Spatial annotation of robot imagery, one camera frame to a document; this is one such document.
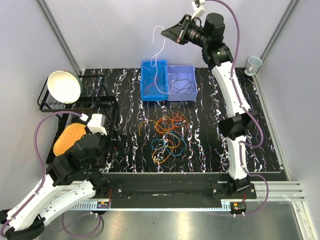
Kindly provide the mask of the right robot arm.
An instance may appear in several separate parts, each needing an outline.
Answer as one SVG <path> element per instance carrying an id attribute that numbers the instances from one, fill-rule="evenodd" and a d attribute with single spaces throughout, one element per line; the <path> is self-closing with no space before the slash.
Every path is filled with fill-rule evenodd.
<path id="1" fill-rule="evenodd" d="M 216 79 L 227 110 L 227 118 L 218 123 L 219 132 L 225 137 L 229 156 L 229 180 L 226 184 L 228 195 L 239 198 L 250 187 L 247 173 L 246 131 L 253 125 L 257 112 L 246 101 L 236 72 L 233 56 L 223 42 L 224 17 L 209 13 L 204 26 L 197 25 L 188 14 L 174 26 L 161 31 L 161 35 L 180 45 L 192 43 L 201 47 L 202 58 Z"/>

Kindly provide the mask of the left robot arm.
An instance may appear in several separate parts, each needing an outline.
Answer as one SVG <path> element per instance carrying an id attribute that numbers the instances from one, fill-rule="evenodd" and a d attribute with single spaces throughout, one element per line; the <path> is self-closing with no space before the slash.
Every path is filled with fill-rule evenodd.
<path id="1" fill-rule="evenodd" d="M 86 133 L 48 165 L 44 179 L 16 207 L 0 212 L 0 234 L 7 240 L 33 240 L 53 220 L 76 204 L 95 197 L 110 198 L 102 171 L 107 159 L 123 151 L 125 136 Z"/>

